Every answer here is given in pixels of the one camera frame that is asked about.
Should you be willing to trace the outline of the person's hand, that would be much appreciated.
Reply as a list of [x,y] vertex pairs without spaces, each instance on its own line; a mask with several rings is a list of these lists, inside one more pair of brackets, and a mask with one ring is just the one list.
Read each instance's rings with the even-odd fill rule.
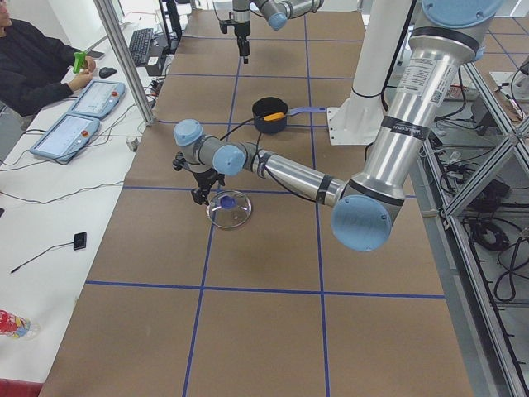
[[75,77],[67,83],[72,92],[79,91],[85,88],[93,79],[93,72],[96,69],[96,62],[91,56],[85,58],[82,69],[75,75]]

